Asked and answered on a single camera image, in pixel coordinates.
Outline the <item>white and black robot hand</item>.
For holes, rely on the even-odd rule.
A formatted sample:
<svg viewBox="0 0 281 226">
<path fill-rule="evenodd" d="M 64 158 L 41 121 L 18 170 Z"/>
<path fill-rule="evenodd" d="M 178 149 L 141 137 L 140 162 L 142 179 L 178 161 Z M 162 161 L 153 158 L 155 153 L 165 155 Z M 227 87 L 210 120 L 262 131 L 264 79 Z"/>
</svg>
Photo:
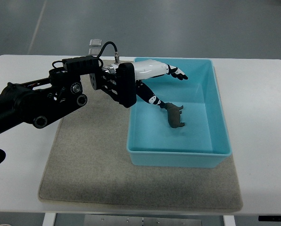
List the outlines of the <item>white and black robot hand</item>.
<svg viewBox="0 0 281 226">
<path fill-rule="evenodd" d="M 158 105 L 160 108 L 166 109 L 166 103 L 160 100 L 154 92 L 143 82 L 149 78 L 155 78 L 163 75 L 171 75 L 179 80 L 187 80 L 187 75 L 178 67 L 168 65 L 156 60 L 145 60 L 133 63 L 136 94 L 146 103 Z"/>
</svg>

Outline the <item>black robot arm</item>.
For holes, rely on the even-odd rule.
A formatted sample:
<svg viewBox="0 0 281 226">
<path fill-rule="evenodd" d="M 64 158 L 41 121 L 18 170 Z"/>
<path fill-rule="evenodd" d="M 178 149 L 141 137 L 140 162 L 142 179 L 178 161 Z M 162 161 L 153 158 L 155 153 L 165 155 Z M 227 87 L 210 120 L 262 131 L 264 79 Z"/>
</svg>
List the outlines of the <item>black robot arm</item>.
<svg viewBox="0 0 281 226">
<path fill-rule="evenodd" d="M 0 94 L 0 134 L 25 122 L 42 129 L 87 104 L 81 76 L 89 74 L 94 90 L 102 90 L 126 108 L 136 103 L 132 63 L 119 64 L 115 72 L 103 69 L 99 56 L 62 59 L 48 78 L 11 83 Z"/>
</svg>

